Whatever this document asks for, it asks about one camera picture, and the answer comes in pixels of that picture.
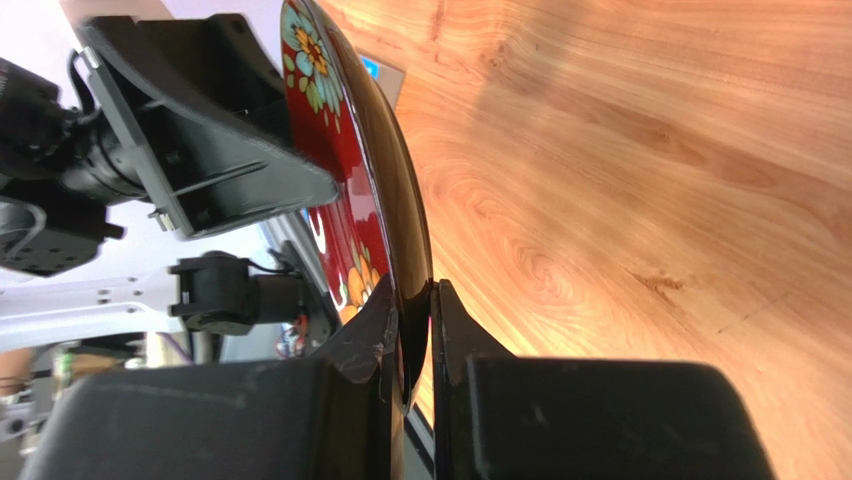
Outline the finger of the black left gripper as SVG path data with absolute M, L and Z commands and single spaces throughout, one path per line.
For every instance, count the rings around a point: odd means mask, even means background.
M 187 239 L 335 201 L 294 143 L 286 83 L 236 13 L 86 19 L 91 87 L 147 197 Z

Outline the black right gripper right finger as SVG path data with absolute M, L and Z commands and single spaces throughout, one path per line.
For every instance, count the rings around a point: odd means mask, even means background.
M 519 357 L 431 291 L 439 479 L 769 479 L 744 403 L 700 363 Z

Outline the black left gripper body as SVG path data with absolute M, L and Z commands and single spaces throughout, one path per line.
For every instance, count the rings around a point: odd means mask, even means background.
M 53 277 L 94 260 L 123 227 L 108 209 L 147 195 L 103 112 L 69 58 L 80 105 L 53 82 L 1 62 L 1 266 Z

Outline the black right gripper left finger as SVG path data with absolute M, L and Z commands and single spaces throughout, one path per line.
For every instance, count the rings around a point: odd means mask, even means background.
M 399 479 L 395 291 L 312 355 L 97 374 L 62 396 L 24 479 Z

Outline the red floral plate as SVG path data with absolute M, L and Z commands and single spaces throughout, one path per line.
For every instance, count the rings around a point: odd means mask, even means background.
M 328 169 L 339 190 L 306 212 L 331 300 L 347 322 L 381 280 L 390 282 L 410 404 L 425 360 L 433 266 L 408 147 L 377 80 L 319 3 L 285 2 L 280 37 L 295 147 Z

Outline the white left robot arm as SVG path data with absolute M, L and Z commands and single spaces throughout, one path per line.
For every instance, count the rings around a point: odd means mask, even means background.
M 61 106 L 52 82 L 1 64 L 1 268 L 45 280 L 2 290 L 2 349 L 328 323 L 301 250 L 271 268 L 210 252 L 125 278 L 57 282 L 124 236 L 108 211 L 127 201 L 198 240 L 339 194 L 330 171 L 295 150 L 284 79 L 243 16 L 99 16 L 80 34 L 89 75 L 69 69 L 79 108 Z

